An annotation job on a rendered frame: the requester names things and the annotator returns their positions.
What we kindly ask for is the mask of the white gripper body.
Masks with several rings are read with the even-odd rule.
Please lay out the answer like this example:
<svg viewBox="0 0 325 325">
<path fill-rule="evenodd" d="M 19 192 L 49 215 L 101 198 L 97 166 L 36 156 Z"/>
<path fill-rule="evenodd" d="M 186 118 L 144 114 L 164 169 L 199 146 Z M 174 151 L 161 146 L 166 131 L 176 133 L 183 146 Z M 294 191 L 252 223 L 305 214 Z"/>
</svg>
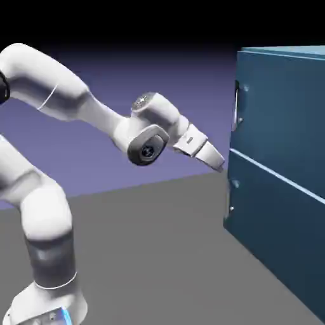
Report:
<svg viewBox="0 0 325 325">
<path fill-rule="evenodd" d="M 225 159 L 209 141 L 206 141 L 200 151 L 196 154 L 196 159 L 217 172 L 223 171 Z"/>
</svg>

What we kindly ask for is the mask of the blue cabinet door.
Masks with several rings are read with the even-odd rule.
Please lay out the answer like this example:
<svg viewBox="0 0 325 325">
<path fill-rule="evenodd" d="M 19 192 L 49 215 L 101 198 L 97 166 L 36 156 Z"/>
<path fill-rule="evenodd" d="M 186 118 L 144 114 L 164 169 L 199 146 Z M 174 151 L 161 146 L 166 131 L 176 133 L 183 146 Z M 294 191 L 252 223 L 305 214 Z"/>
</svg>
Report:
<svg viewBox="0 0 325 325">
<path fill-rule="evenodd" d="M 325 199 L 232 149 L 224 227 L 325 323 Z"/>
<path fill-rule="evenodd" d="M 325 199 L 325 55 L 237 54 L 231 147 Z"/>
</svg>

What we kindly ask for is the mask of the blue cabinet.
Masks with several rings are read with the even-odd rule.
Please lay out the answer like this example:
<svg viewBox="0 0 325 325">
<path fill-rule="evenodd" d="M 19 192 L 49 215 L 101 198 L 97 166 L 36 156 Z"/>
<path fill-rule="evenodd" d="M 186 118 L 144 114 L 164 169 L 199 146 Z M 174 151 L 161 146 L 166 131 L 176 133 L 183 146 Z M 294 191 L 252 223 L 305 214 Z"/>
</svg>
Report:
<svg viewBox="0 0 325 325">
<path fill-rule="evenodd" d="M 303 53 L 316 53 L 316 54 L 325 55 L 325 46 L 270 46 L 270 47 L 249 47 L 249 48 L 243 48 L 240 51 L 245 50 L 245 49 L 258 49 L 258 50 L 268 50 L 268 51 L 303 52 Z M 230 151 L 233 149 L 231 147 L 231 139 L 232 139 L 232 134 L 231 134 L 231 137 L 230 137 L 229 155 L 230 155 Z"/>
</svg>

